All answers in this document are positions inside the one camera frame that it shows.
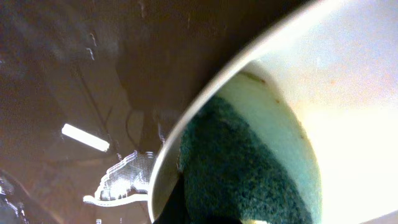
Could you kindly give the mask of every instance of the fluorescent light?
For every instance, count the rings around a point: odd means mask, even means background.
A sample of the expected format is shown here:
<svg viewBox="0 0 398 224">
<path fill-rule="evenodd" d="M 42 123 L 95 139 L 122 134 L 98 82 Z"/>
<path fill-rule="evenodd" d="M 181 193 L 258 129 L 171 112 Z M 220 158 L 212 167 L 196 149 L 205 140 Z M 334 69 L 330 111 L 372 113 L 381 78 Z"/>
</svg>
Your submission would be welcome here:
<svg viewBox="0 0 398 224">
<path fill-rule="evenodd" d="M 65 124 L 63 126 L 62 134 L 69 136 L 73 139 L 76 139 L 77 141 L 80 141 L 84 144 L 87 144 L 103 152 L 106 152 L 109 148 L 109 143 L 107 143 L 106 141 L 97 138 L 94 135 L 88 134 L 87 132 L 82 131 L 78 128 L 75 128 L 70 124 Z"/>
</svg>

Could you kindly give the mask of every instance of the cup rim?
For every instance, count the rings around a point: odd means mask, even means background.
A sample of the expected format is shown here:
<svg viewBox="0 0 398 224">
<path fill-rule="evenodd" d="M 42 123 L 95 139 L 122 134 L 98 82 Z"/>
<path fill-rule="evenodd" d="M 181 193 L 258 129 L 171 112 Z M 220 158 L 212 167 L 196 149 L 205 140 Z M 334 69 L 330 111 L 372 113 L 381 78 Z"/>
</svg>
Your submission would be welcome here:
<svg viewBox="0 0 398 224">
<path fill-rule="evenodd" d="M 226 84 L 232 77 L 235 76 L 240 70 L 242 70 L 247 64 L 255 59 L 260 58 L 264 55 L 269 48 L 275 46 L 275 43 L 280 42 L 280 38 L 291 38 L 288 35 L 289 29 L 292 26 L 311 26 L 306 24 L 308 19 L 312 19 L 314 16 L 325 15 L 325 11 L 330 12 L 330 4 L 333 4 L 333 0 L 324 1 L 311 1 L 289 14 L 286 18 L 265 30 L 262 34 L 256 37 L 250 42 L 240 53 L 238 53 L 232 60 L 230 60 L 210 82 L 202 89 L 198 96 L 192 101 L 192 103 L 185 110 L 183 115 L 180 117 L 177 124 L 173 127 L 169 136 L 167 137 L 164 145 L 157 155 L 157 159 L 150 177 L 149 189 L 148 189 L 148 211 L 151 222 L 157 218 L 154 214 L 154 189 L 159 181 L 159 172 L 162 166 L 164 166 L 165 158 L 171 155 L 173 150 L 172 146 L 175 141 L 178 141 L 181 133 L 185 129 L 186 125 L 191 119 L 197 114 L 197 112 L 210 100 L 210 98 L 217 93 L 217 91 Z"/>
</svg>

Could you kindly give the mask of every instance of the green foam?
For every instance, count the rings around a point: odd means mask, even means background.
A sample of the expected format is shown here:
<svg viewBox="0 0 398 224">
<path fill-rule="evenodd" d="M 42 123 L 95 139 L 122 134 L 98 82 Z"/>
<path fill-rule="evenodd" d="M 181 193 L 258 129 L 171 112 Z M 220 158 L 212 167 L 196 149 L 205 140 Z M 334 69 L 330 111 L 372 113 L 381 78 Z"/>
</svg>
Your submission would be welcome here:
<svg viewBox="0 0 398 224">
<path fill-rule="evenodd" d="M 180 171 L 194 223 L 210 215 L 268 223 L 312 223 L 294 181 L 224 99 L 214 96 L 188 124 Z"/>
</svg>

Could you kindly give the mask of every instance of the glossy brown surface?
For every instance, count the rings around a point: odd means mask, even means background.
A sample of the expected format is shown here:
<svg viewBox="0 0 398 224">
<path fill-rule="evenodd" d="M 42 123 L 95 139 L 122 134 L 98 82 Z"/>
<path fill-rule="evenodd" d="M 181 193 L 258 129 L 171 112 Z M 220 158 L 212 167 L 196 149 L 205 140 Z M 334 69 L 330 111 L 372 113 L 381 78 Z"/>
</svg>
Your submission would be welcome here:
<svg viewBox="0 0 398 224">
<path fill-rule="evenodd" d="M 117 154 L 157 152 L 206 82 L 300 2 L 1 2 L 0 169 L 59 223 L 149 223 L 146 203 L 82 197 Z M 65 123 L 108 152 L 64 136 Z"/>
</svg>

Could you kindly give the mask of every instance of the dark surface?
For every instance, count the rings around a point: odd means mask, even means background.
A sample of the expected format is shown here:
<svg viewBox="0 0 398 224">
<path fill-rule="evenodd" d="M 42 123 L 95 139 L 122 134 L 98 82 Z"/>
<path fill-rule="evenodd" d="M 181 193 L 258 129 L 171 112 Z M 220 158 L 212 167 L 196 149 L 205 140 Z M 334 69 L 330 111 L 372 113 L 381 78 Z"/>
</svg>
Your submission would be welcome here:
<svg viewBox="0 0 398 224">
<path fill-rule="evenodd" d="M 149 222 L 146 203 L 81 198 L 116 153 L 158 151 L 206 82 L 301 2 L 1 1 L 0 168 L 59 223 Z M 109 151 L 63 136 L 65 123 Z"/>
</svg>

